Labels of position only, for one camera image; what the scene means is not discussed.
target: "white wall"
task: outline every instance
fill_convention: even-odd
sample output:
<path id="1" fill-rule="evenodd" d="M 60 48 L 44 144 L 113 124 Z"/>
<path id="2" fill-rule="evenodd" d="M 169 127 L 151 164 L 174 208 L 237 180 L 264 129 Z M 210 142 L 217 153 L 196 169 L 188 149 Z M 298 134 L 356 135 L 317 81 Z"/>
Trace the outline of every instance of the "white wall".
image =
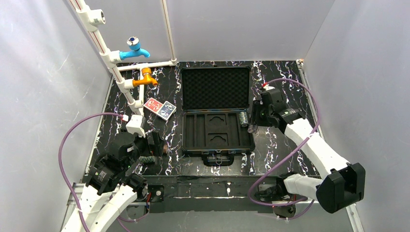
<path id="1" fill-rule="evenodd" d="M 327 142 L 366 169 L 366 231 L 409 231 L 410 4 L 336 0 L 306 60 Z"/>
<path id="2" fill-rule="evenodd" d="M 105 25 L 99 26 L 111 51 L 129 51 L 127 39 L 137 36 L 149 58 L 135 57 L 123 62 L 169 61 L 171 50 L 167 37 L 161 0 L 85 0 L 92 10 L 102 9 Z"/>
<path id="3" fill-rule="evenodd" d="M 102 111 L 109 75 L 66 1 L 7 0 L 0 9 L 0 231 L 60 230 L 69 190 L 58 148 L 74 122 Z M 84 173 L 98 119 L 63 151 Z"/>
<path id="4" fill-rule="evenodd" d="M 334 0 L 168 0 L 180 61 L 304 58 Z"/>

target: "orange faucet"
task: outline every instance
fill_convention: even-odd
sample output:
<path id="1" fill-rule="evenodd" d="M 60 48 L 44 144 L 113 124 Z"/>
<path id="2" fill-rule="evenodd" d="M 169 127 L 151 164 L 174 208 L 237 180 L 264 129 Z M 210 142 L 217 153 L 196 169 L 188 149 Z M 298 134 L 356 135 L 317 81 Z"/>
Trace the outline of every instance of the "orange faucet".
<path id="1" fill-rule="evenodd" d="M 132 85 L 134 87 L 138 86 L 138 85 L 149 85 L 152 84 L 153 86 L 157 86 L 158 82 L 157 80 L 155 80 L 154 78 L 152 78 L 151 74 L 152 71 L 150 68 L 143 68 L 141 70 L 142 76 L 144 77 L 142 80 L 133 80 L 132 81 Z"/>

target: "black marble tabletop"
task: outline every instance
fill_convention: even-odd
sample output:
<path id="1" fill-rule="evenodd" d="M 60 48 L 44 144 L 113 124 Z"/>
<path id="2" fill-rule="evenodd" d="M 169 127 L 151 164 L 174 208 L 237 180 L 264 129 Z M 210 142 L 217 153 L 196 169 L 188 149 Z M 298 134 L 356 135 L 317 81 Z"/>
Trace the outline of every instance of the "black marble tabletop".
<path id="1" fill-rule="evenodd" d="M 259 89 L 266 81 L 278 78 L 289 78 L 302 82 L 296 61 L 218 61 L 218 62 L 179 62 L 175 67 L 160 67 L 152 69 L 153 77 L 157 79 L 158 86 L 151 85 L 145 88 L 145 101 L 149 98 L 164 103 L 169 101 L 177 108 L 175 114 L 165 122 L 147 109 L 144 109 L 147 133 L 152 130 L 159 130 L 160 134 L 167 141 L 170 147 L 168 156 L 159 159 L 158 165 L 139 164 L 134 168 L 134 172 L 142 175 L 263 175 L 270 170 L 275 163 L 287 156 L 296 145 L 286 138 L 278 129 L 261 128 L 254 135 L 256 144 L 255 150 L 251 154 L 236 156 L 231 166 L 207 167 L 204 166 L 200 157 L 190 157 L 184 155 L 181 150 L 182 145 L 182 84 L 180 69 L 183 67 L 212 67 L 223 66 L 249 66 L 251 67 L 251 82 L 249 92 L 249 104 L 259 97 Z M 126 79 L 139 78 L 139 71 L 126 71 L 122 73 Z M 275 87 L 284 91 L 287 103 L 292 108 L 300 108 L 307 114 L 307 118 L 313 125 L 313 117 L 305 91 L 298 85 L 287 82 L 276 82 Z M 138 90 L 132 93 L 138 99 Z M 131 110 L 127 106 L 127 101 L 119 91 L 113 81 L 106 112 L 116 112 L 131 115 Z M 121 128 L 121 121 L 112 116 L 105 116 L 97 136 L 97 143 L 94 147 L 92 162 L 105 151 L 109 141 L 113 139 Z M 302 174 L 317 175 L 316 169 L 310 160 L 302 153 L 298 152 L 288 162 L 274 171 L 273 175 L 280 175 L 288 171 L 296 171 Z"/>

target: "faucet handle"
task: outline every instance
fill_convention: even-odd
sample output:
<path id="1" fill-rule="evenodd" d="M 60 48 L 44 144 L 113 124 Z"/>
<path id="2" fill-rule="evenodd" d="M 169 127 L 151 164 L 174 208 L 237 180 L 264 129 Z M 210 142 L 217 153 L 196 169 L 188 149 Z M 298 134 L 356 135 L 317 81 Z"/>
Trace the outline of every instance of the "faucet handle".
<path id="1" fill-rule="evenodd" d="M 139 43 L 139 39 L 138 39 L 137 37 L 135 37 L 135 36 L 130 37 L 130 38 L 127 40 L 127 44 L 128 44 L 128 47 L 130 47 L 130 49 L 131 49 L 132 51 L 137 51 L 137 50 L 139 50 L 139 49 L 141 48 L 141 45 L 140 45 L 140 43 Z"/>

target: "case lid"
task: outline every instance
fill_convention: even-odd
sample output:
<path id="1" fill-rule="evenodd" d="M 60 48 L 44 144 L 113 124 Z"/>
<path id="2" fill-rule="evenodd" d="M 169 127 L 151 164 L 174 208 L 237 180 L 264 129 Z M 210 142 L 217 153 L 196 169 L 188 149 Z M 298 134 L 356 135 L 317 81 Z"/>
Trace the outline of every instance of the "case lid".
<path id="1" fill-rule="evenodd" d="M 249 108 L 250 67 L 183 68 L 183 110 Z"/>

